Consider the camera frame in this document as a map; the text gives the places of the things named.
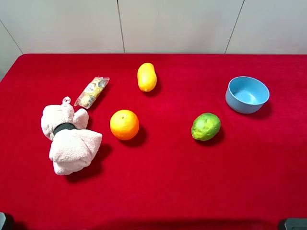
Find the green lime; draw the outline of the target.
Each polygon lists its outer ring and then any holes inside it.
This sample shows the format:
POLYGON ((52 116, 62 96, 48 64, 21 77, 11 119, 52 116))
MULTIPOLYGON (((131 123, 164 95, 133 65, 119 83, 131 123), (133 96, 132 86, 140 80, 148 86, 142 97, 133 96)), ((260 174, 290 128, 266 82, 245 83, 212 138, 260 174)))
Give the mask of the green lime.
POLYGON ((221 121, 212 113, 203 113, 193 122, 191 135, 195 140, 207 141, 212 139, 220 130, 221 121))

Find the orange fruit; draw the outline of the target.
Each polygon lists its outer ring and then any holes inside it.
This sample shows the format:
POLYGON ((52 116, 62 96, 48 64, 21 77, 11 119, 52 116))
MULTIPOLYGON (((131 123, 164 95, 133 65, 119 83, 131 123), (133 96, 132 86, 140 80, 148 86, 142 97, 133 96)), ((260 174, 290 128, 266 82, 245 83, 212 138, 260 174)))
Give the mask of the orange fruit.
POLYGON ((130 110, 119 110, 110 119, 112 134, 120 140, 130 140, 139 131, 139 120, 136 114, 130 110))

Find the yellow mango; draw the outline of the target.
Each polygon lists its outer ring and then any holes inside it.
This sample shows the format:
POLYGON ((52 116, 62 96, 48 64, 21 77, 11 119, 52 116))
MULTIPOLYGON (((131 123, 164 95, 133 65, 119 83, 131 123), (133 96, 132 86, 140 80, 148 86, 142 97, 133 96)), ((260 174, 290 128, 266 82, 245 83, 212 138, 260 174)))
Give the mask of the yellow mango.
POLYGON ((153 64, 144 63, 142 64, 137 72, 138 86, 143 92, 152 91, 157 83, 157 75, 153 64))

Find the dark object bottom right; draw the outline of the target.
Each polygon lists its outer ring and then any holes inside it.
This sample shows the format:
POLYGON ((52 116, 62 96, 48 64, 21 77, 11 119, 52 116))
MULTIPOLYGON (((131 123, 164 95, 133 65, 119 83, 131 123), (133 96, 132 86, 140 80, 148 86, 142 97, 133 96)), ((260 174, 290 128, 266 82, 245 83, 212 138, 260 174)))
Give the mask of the dark object bottom right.
POLYGON ((307 230, 307 218, 286 218, 279 222, 278 230, 307 230))

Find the dark object bottom left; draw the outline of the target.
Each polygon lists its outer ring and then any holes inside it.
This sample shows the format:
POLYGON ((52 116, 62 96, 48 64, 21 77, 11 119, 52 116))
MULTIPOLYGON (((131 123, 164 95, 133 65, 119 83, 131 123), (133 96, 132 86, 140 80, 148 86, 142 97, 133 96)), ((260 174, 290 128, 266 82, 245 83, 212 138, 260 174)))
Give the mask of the dark object bottom left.
POLYGON ((12 230, 14 219, 12 215, 0 212, 0 230, 12 230))

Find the blue bowl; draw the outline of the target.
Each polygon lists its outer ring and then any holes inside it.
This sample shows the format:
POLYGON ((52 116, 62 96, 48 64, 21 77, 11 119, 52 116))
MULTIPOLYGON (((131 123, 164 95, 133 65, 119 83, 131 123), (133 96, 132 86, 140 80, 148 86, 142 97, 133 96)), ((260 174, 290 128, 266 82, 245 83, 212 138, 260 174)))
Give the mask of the blue bowl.
POLYGON ((242 114, 257 112, 269 97, 267 86, 258 79, 248 76, 231 79, 225 94, 228 106, 242 114))

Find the red velvet tablecloth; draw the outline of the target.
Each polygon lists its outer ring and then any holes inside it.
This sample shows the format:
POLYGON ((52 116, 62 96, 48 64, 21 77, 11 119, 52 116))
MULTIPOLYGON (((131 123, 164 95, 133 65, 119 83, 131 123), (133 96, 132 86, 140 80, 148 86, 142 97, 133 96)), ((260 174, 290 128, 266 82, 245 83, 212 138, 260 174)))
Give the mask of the red velvet tablecloth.
POLYGON ((0 209, 22 230, 275 230, 307 215, 305 55, 25 54, 0 83, 0 209), (151 63, 155 88, 137 72, 151 63), (96 76, 109 84, 89 109, 103 135, 92 163, 54 173, 40 119, 75 100, 96 76), (264 83, 255 113, 228 106, 231 79, 264 83), (139 131, 116 138, 110 119, 130 110, 139 131), (191 135, 203 113, 219 117, 210 140, 191 135))

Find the pink towel bundle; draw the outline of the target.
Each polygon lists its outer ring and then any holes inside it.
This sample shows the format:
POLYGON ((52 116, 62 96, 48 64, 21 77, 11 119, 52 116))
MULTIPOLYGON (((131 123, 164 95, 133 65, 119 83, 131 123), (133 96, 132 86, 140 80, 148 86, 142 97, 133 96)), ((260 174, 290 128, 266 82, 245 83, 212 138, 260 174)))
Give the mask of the pink towel bundle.
POLYGON ((90 165, 103 135, 87 129, 89 115, 85 109, 74 111, 70 97, 61 105, 48 105, 41 117, 44 135, 51 140, 49 159, 57 175, 69 175, 90 165))

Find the dark object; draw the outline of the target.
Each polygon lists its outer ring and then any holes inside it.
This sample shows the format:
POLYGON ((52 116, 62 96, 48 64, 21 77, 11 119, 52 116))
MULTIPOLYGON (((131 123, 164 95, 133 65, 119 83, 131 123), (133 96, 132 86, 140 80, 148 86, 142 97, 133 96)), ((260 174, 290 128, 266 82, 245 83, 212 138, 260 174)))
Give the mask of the dark object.
POLYGON ((307 218, 286 218, 279 222, 278 230, 307 230, 307 218))
POLYGON ((14 219, 12 215, 0 212, 0 230, 12 230, 14 219))

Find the clear snack packet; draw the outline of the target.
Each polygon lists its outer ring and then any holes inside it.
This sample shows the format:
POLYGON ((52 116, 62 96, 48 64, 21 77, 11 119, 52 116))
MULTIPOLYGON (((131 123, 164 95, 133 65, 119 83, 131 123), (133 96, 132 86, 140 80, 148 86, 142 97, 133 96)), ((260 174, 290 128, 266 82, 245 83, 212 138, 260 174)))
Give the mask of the clear snack packet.
POLYGON ((109 77, 95 77, 83 90, 74 103, 74 106, 80 106, 89 109, 98 98, 103 89, 107 86, 109 77))

